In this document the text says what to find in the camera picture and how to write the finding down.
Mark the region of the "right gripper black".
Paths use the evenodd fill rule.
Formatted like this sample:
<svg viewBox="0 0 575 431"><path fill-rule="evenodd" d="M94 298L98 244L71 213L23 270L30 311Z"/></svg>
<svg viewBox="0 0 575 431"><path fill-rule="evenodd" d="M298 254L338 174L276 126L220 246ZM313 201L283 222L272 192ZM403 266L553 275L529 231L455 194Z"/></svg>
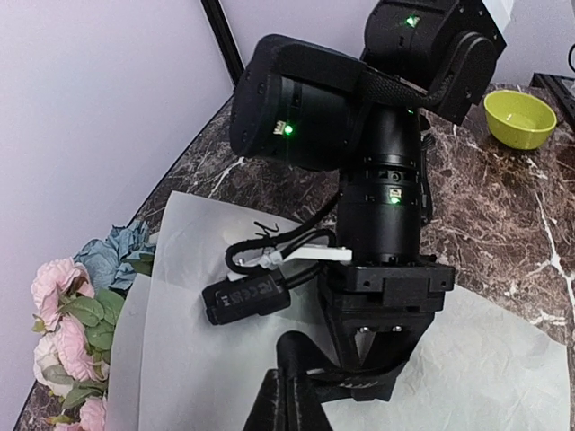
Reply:
<svg viewBox="0 0 575 431"><path fill-rule="evenodd" d="M320 275L319 300L340 367L358 370L355 341L360 328L390 323L379 330L362 368L378 384L358 391L359 401L389 401L396 380L409 362L446 293L454 289L454 269L428 259L409 265L360 266L332 263Z"/></svg>

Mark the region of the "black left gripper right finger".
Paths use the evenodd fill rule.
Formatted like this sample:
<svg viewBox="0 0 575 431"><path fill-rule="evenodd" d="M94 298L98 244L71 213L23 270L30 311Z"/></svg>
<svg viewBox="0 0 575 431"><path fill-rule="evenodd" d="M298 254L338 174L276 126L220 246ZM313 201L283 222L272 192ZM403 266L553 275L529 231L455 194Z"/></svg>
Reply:
<svg viewBox="0 0 575 431"><path fill-rule="evenodd" d="M303 375L291 380L291 429L332 431L313 384Z"/></svg>

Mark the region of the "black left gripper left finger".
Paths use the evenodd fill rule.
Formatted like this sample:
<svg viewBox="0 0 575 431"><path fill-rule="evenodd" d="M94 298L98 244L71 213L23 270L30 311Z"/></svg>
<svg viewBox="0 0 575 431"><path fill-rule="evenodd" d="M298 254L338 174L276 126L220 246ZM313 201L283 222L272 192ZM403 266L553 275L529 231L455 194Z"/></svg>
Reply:
<svg viewBox="0 0 575 431"><path fill-rule="evenodd" d="M281 370L270 369L245 422L243 431L285 431L287 420L287 383Z"/></svg>

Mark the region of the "black ribbon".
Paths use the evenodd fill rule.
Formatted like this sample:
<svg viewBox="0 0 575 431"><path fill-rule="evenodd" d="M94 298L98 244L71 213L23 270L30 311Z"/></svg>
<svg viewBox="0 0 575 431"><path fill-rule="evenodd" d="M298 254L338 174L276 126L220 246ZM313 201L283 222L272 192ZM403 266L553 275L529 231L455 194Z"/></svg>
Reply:
<svg viewBox="0 0 575 431"><path fill-rule="evenodd" d="M334 364L327 355L303 332L288 331L276 344L278 369L292 380L306 376L313 384L321 403L353 399L358 391L378 384L373 371L345 370Z"/></svg>

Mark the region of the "translucent white wrapping paper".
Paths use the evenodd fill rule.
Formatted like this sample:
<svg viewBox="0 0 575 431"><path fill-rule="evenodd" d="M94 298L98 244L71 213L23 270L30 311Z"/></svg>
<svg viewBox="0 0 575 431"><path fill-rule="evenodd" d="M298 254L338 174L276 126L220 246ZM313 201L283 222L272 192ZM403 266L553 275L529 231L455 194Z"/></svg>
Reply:
<svg viewBox="0 0 575 431"><path fill-rule="evenodd" d="M168 199L150 276L139 276L111 355L109 430L566 430L567 348L457 286L389 401L320 402L348 391L314 283L290 306L215 326L203 289L227 246L285 218L191 194Z"/></svg>

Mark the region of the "blue fake rose bunch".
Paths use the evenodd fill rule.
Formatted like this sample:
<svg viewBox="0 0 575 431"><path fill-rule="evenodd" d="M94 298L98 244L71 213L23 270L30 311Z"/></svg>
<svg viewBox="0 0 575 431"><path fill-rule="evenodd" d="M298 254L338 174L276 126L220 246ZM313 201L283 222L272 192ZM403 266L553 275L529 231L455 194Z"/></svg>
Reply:
<svg viewBox="0 0 575 431"><path fill-rule="evenodd" d="M96 292L106 289L126 297L137 274L152 274L155 250L147 223L136 220L113 226L103 240L90 240L74 262L85 266Z"/></svg>

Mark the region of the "white fake rose stem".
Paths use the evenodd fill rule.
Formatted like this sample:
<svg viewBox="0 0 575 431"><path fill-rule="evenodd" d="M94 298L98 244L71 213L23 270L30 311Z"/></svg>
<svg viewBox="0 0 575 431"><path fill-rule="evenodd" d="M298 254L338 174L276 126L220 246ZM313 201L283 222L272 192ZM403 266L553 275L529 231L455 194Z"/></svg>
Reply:
<svg viewBox="0 0 575 431"><path fill-rule="evenodd" d="M67 373L58 357L56 335L43 336L33 351L33 373L38 383L50 388L58 397L66 397L73 389L74 379Z"/></svg>

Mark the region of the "pink peony fake stem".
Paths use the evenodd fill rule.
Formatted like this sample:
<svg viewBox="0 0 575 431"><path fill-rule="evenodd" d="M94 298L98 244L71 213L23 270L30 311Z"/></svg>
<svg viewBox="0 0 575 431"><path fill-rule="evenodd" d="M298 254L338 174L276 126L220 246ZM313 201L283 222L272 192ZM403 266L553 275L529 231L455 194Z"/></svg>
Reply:
<svg viewBox="0 0 575 431"><path fill-rule="evenodd" d="M62 409L78 410L48 419L55 430L103 430L106 426L111 347L125 298L96 292L84 265L71 258L43 264L31 284L36 313L32 330L40 339L56 335L61 364L74 379Z"/></svg>

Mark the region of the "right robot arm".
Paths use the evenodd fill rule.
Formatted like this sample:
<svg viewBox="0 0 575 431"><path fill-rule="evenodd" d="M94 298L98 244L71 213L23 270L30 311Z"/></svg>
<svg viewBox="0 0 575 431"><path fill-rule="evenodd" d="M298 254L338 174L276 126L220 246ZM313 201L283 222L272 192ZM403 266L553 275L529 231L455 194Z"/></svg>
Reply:
<svg viewBox="0 0 575 431"><path fill-rule="evenodd" d="M270 34L234 91L233 152L337 171L336 243L351 251L318 276L338 364L313 355L322 402L389 400L444 305L455 270L420 253L432 217L427 110L461 124L506 44L481 1L381 1L350 57Z"/></svg>

